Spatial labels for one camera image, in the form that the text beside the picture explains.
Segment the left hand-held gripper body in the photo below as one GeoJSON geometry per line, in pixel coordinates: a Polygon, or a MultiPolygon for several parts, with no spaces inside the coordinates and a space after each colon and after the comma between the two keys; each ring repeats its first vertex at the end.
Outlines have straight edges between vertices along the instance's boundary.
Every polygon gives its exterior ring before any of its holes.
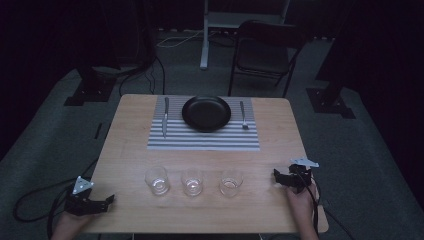
{"type": "Polygon", "coordinates": [[[78,176],[67,191],[64,210],[76,216],[94,215],[96,209],[105,206],[105,201],[89,199],[94,183],[78,176]]]}

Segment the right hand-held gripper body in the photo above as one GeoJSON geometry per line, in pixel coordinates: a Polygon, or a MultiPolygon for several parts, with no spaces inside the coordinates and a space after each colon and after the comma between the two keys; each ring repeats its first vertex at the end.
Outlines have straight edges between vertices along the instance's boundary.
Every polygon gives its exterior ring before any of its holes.
{"type": "Polygon", "coordinates": [[[312,183],[312,169],[318,168],[319,164],[308,158],[292,159],[288,167],[289,174],[283,176],[283,185],[295,189],[300,193],[312,183]]]}

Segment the person's left hand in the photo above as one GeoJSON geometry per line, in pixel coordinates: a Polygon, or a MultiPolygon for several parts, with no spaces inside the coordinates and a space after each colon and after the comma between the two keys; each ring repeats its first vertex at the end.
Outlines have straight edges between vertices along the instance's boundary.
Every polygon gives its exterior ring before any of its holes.
{"type": "Polygon", "coordinates": [[[95,215],[76,216],[68,212],[63,212],[56,224],[56,230],[80,231],[95,218],[95,215]]]}

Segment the person's right hand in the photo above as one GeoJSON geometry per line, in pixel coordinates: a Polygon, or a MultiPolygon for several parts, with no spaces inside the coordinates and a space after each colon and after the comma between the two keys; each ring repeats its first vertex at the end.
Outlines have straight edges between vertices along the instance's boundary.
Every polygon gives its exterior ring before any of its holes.
{"type": "Polygon", "coordinates": [[[300,193],[294,193],[290,187],[285,188],[288,205],[294,220],[313,219],[314,200],[316,199],[317,187],[312,183],[308,189],[300,193]]]}

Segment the clear drinking glass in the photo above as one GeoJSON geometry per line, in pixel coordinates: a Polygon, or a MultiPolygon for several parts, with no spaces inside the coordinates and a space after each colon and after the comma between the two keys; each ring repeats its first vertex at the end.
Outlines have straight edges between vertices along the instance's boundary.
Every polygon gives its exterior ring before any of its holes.
{"type": "Polygon", "coordinates": [[[181,174],[183,191],[187,196],[198,196],[203,190],[203,174],[198,169],[187,169],[181,174]]]}
{"type": "Polygon", "coordinates": [[[243,174],[241,171],[230,169],[221,174],[219,189],[225,197],[234,197],[239,193],[243,183],[243,174]]]}
{"type": "Polygon", "coordinates": [[[164,195],[170,189],[167,170],[163,166],[154,166],[145,173],[145,183],[154,195],[164,195]]]}

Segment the silver fork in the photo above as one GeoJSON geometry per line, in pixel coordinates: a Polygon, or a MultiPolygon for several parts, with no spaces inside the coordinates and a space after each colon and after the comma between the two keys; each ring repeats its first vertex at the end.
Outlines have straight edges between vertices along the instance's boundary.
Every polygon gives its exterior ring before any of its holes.
{"type": "Polygon", "coordinates": [[[243,130],[249,130],[249,126],[248,126],[248,123],[246,121],[244,102],[240,101],[239,104],[240,104],[241,114],[242,114],[242,128],[243,128],[243,130]]]}

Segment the grey striped placemat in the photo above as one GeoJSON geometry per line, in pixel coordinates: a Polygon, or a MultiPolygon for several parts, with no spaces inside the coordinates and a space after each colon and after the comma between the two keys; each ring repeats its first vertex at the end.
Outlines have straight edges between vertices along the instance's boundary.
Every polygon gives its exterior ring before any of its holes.
{"type": "Polygon", "coordinates": [[[231,109],[226,126],[213,132],[200,132],[187,125],[182,118],[182,107],[191,96],[159,96],[156,101],[147,148],[149,150],[213,150],[259,151],[259,137],[250,98],[223,97],[231,109]],[[167,137],[163,138],[162,119],[164,98],[169,98],[167,137]],[[244,102],[249,130],[242,128],[240,101],[244,102]]]}

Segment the black round plate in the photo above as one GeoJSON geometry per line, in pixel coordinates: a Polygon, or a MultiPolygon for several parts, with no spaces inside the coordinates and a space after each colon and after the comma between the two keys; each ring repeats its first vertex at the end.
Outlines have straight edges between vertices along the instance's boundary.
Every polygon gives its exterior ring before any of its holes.
{"type": "Polygon", "coordinates": [[[195,96],[182,107],[182,118],[191,128],[200,132],[213,132],[226,126],[231,109],[217,96],[195,96]]]}

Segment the silver table knife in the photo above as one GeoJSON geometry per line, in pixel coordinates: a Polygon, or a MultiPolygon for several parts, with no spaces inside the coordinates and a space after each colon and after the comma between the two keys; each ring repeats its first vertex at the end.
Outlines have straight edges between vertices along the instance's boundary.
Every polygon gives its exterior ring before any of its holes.
{"type": "Polygon", "coordinates": [[[164,109],[164,116],[162,119],[162,134],[163,134],[163,138],[166,139],[167,137],[167,123],[168,123],[168,111],[169,111],[169,98],[165,97],[164,98],[164,103],[165,103],[165,109],[164,109]]]}

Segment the black folding chair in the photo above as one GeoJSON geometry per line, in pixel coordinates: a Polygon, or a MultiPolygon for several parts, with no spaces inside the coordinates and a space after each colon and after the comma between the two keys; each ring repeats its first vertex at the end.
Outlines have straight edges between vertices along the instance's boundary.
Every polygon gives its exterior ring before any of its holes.
{"type": "Polygon", "coordinates": [[[234,76],[238,74],[274,78],[276,86],[286,77],[282,93],[285,98],[306,41],[305,33],[295,25],[243,22],[236,31],[227,95],[232,94],[234,76]]]}

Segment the white metal stand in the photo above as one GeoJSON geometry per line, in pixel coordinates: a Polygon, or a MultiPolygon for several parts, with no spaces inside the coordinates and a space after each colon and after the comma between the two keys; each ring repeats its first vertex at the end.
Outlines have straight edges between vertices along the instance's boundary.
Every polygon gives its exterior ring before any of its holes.
{"type": "Polygon", "coordinates": [[[204,0],[203,14],[203,42],[200,58],[200,69],[208,69],[209,57],[209,29],[227,28],[236,29],[244,21],[262,20],[272,23],[284,23],[291,0],[283,0],[281,10],[278,14],[258,14],[258,13],[231,13],[215,12],[209,10],[209,0],[204,0]]]}

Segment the black stand with base plate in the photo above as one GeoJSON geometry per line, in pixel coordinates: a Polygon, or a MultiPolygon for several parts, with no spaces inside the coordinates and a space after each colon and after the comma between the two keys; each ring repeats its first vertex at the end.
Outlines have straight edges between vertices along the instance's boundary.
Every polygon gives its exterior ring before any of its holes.
{"type": "Polygon", "coordinates": [[[81,82],[65,106],[83,106],[86,102],[108,102],[117,81],[114,77],[102,77],[81,54],[75,54],[76,70],[81,82]]]}
{"type": "Polygon", "coordinates": [[[355,115],[341,97],[341,91],[349,80],[349,70],[354,58],[349,39],[349,24],[344,22],[317,74],[328,82],[326,88],[307,88],[307,94],[315,113],[339,114],[344,119],[355,115]]]}

